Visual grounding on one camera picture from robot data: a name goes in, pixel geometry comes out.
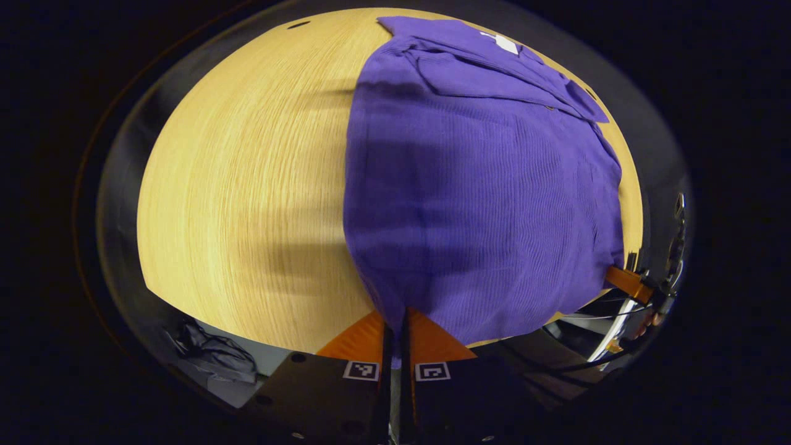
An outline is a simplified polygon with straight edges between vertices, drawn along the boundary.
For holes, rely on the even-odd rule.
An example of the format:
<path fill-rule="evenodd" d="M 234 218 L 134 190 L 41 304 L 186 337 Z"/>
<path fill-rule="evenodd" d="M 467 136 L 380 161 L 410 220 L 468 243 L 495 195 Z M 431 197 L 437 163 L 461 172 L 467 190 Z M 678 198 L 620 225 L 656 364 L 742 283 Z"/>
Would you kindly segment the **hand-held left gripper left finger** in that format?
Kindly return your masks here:
<path fill-rule="evenodd" d="M 387 444 L 392 330 L 373 311 L 316 353 L 294 351 L 240 409 L 259 444 Z"/>

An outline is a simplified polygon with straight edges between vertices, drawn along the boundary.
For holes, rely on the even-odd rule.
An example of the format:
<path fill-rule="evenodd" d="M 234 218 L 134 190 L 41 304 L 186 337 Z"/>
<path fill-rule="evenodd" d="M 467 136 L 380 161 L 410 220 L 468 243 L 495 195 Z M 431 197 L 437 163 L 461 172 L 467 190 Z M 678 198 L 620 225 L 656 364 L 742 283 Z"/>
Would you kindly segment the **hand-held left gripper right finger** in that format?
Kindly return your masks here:
<path fill-rule="evenodd" d="M 480 357 L 415 308 L 402 334 L 406 443 L 538 442 L 548 414 L 503 358 Z"/>

